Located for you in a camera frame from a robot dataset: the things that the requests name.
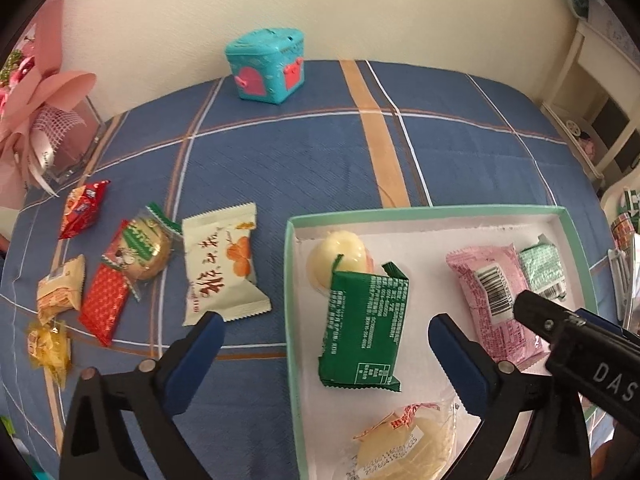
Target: cream-colored snack package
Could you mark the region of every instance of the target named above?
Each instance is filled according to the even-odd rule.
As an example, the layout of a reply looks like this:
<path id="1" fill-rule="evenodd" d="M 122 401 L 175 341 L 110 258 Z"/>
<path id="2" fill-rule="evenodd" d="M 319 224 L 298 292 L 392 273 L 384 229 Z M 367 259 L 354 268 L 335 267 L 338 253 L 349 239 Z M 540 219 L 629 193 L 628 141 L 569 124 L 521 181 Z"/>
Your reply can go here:
<path id="1" fill-rule="evenodd" d="M 435 480 L 452 459 L 453 402 L 410 404 L 354 437 L 333 480 Z"/>
<path id="2" fill-rule="evenodd" d="M 210 310 L 225 321 L 271 310 L 269 298 L 255 285 L 250 234 L 255 203 L 185 218 L 184 259 L 190 290 L 184 325 L 194 325 Z"/>
<path id="3" fill-rule="evenodd" d="M 38 282 L 36 306 L 38 320 L 46 324 L 60 312 L 80 310 L 84 283 L 84 255 L 65 262 Z"/>

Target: light green snack package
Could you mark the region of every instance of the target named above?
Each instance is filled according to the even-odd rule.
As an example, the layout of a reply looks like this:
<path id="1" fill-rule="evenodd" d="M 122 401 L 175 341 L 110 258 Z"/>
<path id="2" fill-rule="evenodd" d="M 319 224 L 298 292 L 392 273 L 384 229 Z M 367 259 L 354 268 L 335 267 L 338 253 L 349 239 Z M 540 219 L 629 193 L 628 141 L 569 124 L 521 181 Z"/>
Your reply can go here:
<path id="1" fill-rule="evenodd" d="M 564 300 L 566 280 L 558 248 L 540 235 L 540 242 L 518 254 L 529 289 L 547 300 Z"/>
<path id="2" fill-rule="evenodd" d="M 335 270 L 334 262 L 322 356 L 324 386 L 400 391 L 394 377 L 409 280 L 392 262 L 388 276 Z"/>

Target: pink snack package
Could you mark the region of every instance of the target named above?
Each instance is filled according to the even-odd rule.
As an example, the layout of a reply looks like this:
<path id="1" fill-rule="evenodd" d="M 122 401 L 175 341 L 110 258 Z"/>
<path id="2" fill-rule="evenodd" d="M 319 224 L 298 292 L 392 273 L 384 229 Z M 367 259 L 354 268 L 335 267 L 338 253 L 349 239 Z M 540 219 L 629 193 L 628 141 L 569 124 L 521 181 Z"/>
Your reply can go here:
<path id="1" fill-rule="evenodd" d="M 446 260 L 460 279 L 480 344 L 494 361 L 523 368 L 544 351 L 540 337 L 513 319 L 513 302 L 527 288 L 513 245 L 469 247 Z"/>

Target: red wrapper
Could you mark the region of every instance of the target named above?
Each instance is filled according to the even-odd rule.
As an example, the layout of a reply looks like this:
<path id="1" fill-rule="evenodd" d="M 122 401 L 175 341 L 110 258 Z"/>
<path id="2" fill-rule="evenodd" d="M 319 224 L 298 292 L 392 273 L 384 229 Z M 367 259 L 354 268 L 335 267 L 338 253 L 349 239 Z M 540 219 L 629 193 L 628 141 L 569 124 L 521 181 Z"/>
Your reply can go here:
<path id="1" fill-rule="evenodd" d="M 59 240 L 72 238 L 94 224 L 110 180 L 76 187 L 66 199 Z"/>
<path id="2" fill-rule="evenodd" d="M 116 238 L 128 223 L 126 220 L 122 221 Z M 129 285 L 124 274 L 100 264 L 78 319 L 103 346 L 111 345 L 113 331 L 128 295 Z"/>

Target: white plastic bag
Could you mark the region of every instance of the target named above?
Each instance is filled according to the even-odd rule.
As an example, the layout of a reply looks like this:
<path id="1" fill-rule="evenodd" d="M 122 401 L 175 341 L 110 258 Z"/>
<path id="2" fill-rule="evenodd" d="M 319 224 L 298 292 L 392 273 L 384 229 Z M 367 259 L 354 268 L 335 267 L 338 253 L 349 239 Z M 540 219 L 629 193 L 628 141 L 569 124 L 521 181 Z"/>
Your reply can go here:
<path id="1" fill-rule="evenodd" d="M 410 404 L 353 438 L 333 480 L 436 480 L 456 447 L 453 400 Z"/>

